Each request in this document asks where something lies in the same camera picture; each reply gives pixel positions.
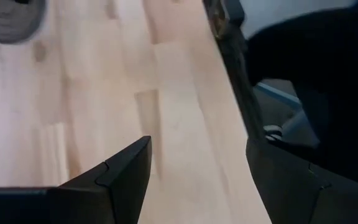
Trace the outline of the black metal table frame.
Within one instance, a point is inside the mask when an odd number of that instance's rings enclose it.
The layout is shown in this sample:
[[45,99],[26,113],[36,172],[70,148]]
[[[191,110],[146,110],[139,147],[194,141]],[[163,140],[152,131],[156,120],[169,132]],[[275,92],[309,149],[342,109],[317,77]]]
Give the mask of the black metal table frame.
[[247,41],[241,25],[246,15],[240,0],[202,0],[220,54],[251,139],[265,137],[262,116],[253,86],[246,74]]

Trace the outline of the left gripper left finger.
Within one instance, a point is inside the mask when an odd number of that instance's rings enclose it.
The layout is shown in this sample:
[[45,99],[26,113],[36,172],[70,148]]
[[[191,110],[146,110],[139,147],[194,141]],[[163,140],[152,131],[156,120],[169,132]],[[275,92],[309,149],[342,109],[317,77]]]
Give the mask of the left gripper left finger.
[[137,224],[150,179],[152,138],[143,136],[57,190],[57,224]]

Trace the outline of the dark green label can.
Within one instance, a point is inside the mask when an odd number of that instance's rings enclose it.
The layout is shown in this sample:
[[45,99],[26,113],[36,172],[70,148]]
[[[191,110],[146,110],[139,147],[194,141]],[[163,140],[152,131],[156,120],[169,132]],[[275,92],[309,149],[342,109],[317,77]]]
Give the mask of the dark green label can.
[[41,27],[48,0],[0,0],[0,44],[18,44]]

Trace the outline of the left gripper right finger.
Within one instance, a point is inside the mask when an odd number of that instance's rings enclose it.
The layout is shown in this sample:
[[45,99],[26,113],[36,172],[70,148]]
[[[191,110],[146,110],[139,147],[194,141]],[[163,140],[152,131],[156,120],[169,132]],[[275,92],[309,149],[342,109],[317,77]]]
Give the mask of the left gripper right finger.
[[272,224],[358,224],[358,182],[263,141],[246,158]]

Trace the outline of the black office chair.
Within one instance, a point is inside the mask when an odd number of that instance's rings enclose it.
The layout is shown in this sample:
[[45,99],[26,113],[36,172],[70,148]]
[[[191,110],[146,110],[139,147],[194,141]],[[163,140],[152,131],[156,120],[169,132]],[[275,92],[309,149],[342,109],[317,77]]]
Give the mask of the black office chair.
[[358,181],[358,3],[264,28],[249,39],[245,58],[252,85],[293,84],[319,139],[313,161]]

